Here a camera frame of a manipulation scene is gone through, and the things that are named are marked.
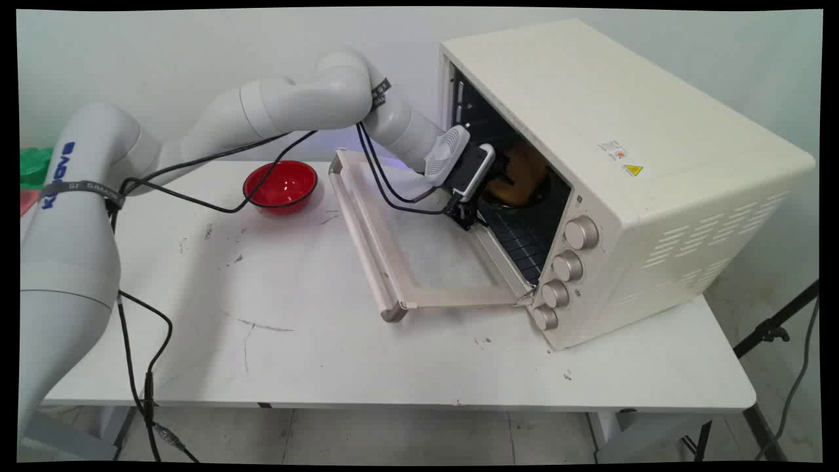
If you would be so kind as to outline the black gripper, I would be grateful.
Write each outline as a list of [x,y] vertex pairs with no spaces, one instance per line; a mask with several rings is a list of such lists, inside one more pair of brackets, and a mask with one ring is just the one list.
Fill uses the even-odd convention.
[[465,203],[456,203],[450,210],[450,219],[468,232],[475,224],[491,229],[491,225],[480,215],[480,206],[485,205],[492,210],[501,207],[518,206],[518,193],[513,186],[515,181],[507,173],[509,158],[500,150],[495,150],[494,161],[488,171],[488,183],[503,182],[504,185],[487,185],[485,189],[478,189]]

